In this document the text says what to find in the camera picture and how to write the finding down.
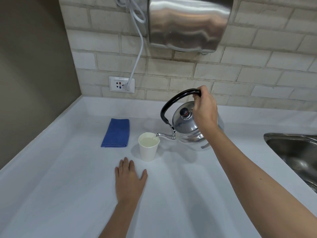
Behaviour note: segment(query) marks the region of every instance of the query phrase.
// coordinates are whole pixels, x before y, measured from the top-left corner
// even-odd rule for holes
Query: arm
[[[139,180],[134,162],[125,157],[116,167],[118,203],[99,238],[125,238],[147,179],[146,169]]]
[[[201,97],[194,96],[194,120],[260,235],[263,238],[317,237],[317,218],[218,128],[216,101],[206,86],[200,90]]]

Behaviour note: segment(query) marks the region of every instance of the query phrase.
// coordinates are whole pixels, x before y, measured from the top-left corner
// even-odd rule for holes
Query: person's left hand
[[[120,160],[119,167],[116,167],[114,171],[118,203],[123,201],[137,204],[147,179],[146,169],[143,170],[142,177],[139,179],[133,160],[129,162],[125,157],[124,160]]]

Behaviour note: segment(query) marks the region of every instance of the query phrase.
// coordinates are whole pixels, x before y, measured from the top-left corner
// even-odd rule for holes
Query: power outlet
[[[125,90],[129,78],[109,76],[109,88],[111,92],[131,93],[135,92],[135,79],[132,78],[129,90]]]

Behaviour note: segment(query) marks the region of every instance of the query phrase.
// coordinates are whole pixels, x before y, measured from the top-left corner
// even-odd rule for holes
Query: power cord
[[[143,50],[143,46],[144,46],[144,40],[143,40],[143,36],[141,34],[141,31],[136,23],[136,21],[138,21],[139,23],[141,24],[144,24],[146,22],[146,17],[144,15],[144,12],[141,10],[141,8],[137,5],[137,3],[134,1],[134,0],[115,0],[115,2],[117,3],[117,5],[119,7],[126,7],[127,9],[129,9],[130,11],[130,14],[131,14],[131,17],[132,17],[132,21],[135,25],[135,28],[137,29],[138,31],[138,34],[140,36],[140,39],[141,39],[141,48],[140,48],[140,52],[138,54],[138,57],[137,57],[137,60],[134,64],[134,67],[132,69],[132,72],[131,72],[131,75],[130,75],[130,78],[129,78],[129,81],[125,87],[125,90],[130,90],[130,83],[131,83],[131,80],[132,80],[132,77],[133,77],[133,74],[134,74],[134,71],[135,71],[135,68],[137,67],[137,64],[138,64],[138,61],[140,59],[140,56],[141,56],[141,53],[142,53],[142,50]],[[137,9],[140,13],[141,13],[141,16],[143,19],[139,18],[136,13],[135,13],[135,9]]]

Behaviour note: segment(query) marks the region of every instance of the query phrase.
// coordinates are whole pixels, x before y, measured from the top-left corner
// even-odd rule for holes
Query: folded blue towel
[[[111,119],[101,147],[121,148],[128,145],[130,121],[128,119]]]

